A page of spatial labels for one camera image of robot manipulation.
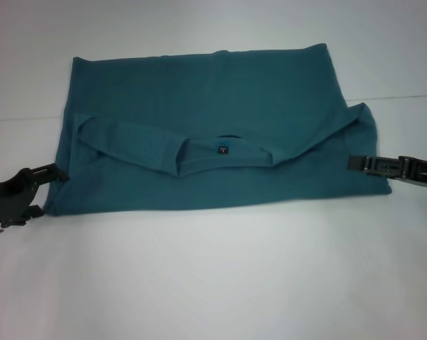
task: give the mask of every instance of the white table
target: white table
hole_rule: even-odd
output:
[[[0,181],[54,161],[74,56],[323,42],[380,154],[427,159],[427,0],[0,1]],[[0,339],[426,340],[427,188],[392,188],[10,227]]]

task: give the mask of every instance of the black plastic part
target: black plastic part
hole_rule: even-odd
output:
[[[13,178],[0,183],[1,227],[25,225],[31,218],[43,216],[38,205],[29,206],[38,187],[53,181],[68,181],[68,176],[56,164],[36,169],[25,168]]]
[[[413,157],[400,156],[398,159],[393,159],[349,156],[347,169],[364,171],[367,175],[397,179],[418,186],[427,186],[427,161]]]

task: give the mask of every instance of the white surface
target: white surface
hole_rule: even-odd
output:
[[[0,1],[0,181],[54,160],[75,55],[327,42],[346,98],[427,95],[427,0],[315,2]],[[365,102],[382,155],[427,159],[427,98]],[[10,227],[0,339],[427,340],[427,188],[392,188]]]
[[[1,0],[0,119],[61,116],[76,56],[325,42],[346,99],[427,95],[427,0]]]

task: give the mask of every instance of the folded shirt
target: folded shirt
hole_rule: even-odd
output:
[[[347,171],[376,155],[369,108],[348,108],[326,45],[89,62],[74,58],[52,215],[221,208],[388,194]]]

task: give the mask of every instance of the size tag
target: size tag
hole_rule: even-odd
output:
[[[218,154],[228,154],[229,148],[228,147],[218,147]]]

